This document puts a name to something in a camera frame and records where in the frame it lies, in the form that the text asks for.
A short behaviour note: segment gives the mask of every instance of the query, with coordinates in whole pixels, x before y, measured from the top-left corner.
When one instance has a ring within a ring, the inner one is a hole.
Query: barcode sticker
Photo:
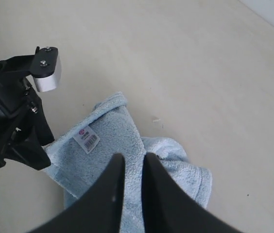
[[[98,135],[89,126],[81,129],[73,138],[86,154],[91,153],[100,141]]]

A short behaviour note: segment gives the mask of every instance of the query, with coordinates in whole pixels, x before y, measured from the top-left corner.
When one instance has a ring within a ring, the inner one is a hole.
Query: floor
[[[122,91],[141,135],[176,139],[212,171],[210,212],[274,233],[273,26],[237,0],[0,1],[0,59],[38,45],[63,64],[61,86],[41,94],[56,137]],[[61,210],[45,174],[0,170],[1,233]]]

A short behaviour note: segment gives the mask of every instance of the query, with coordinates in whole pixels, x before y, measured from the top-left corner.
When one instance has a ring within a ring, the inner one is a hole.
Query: towel
[[[141,206],[143,158],[156,153],[175,182],[197,203],[206,207],[212,185],[208,169],[189,163],[180,144],[170,138],[141,137],[116,93],[98,103],[93,112],[45,148],[51,166],[44,171],[65,190],[69,207],[95,183],[114,153],[125,157],[125,188],[120,232],[144,232]]]

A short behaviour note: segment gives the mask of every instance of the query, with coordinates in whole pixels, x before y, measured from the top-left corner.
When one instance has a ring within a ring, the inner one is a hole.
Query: bolt
[[[37,114],[37,113],[38,113],[38,108],[37,108],[37,107],[32,107],[32,108],[31,108],[31,111],[32,111],[34,114]]]
[[[48,64],[46,63],[46,61],[40,61],[40,65],[41,65],[42,67],[46,67]]]

